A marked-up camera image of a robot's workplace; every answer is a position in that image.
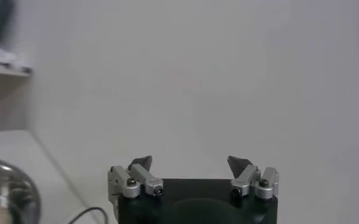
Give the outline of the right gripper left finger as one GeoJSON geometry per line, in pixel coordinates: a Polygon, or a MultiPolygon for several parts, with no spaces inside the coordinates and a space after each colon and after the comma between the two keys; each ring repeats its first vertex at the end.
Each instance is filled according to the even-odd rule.
{"type": "Polygon", "coordinates": [[[112,166],[107,173],[108,200],[114,203],[122,195],[126,198],[137,198],[144,193],[153,197],[164,194],[163,180],[153,176],[150,168],[152,156],[135,158],[125,169],[123,166],[112,166]]]}

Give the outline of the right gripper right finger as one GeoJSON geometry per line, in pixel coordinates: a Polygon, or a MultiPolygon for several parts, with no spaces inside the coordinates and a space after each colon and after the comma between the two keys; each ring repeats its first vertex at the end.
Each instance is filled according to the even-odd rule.
{"type": "Polygon", "coordinates": [[[230,181],[233,197],[247,197],[251,191],[262,200],[278,197],[279,173],[276,168],[267,167],[261,172],[248,159],[235,156],[228,156],[227,162],[234,177],[230,181]]]}

